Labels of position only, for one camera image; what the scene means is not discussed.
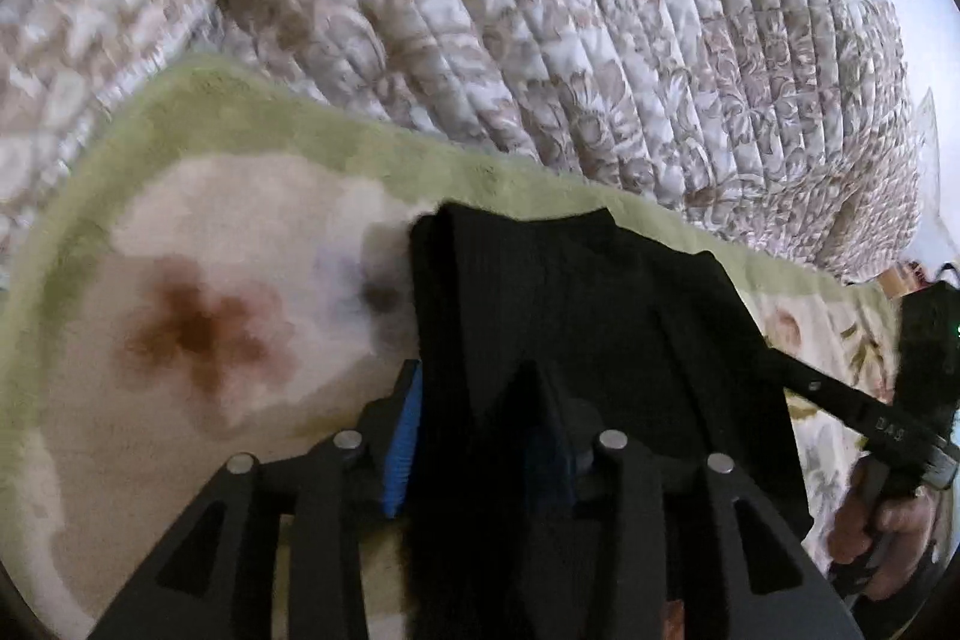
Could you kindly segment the person's right hand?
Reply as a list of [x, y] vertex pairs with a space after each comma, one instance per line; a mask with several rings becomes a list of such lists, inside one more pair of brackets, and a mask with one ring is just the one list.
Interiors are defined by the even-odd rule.
[[862, 458], [851, 473], [850, 490], [836, 510], [827, 549], [835, 564], [850, 565], [871, 548], [869, 528], [888, 536], [890, 548], [862, 590], [866, 598], [884, 601], [900, 591], [918, 570], [931, 541], [939, 494], [921, 486], [913, 497], [889, 500], [869, 510], [861, 489], [867, 464], [869, 460]]

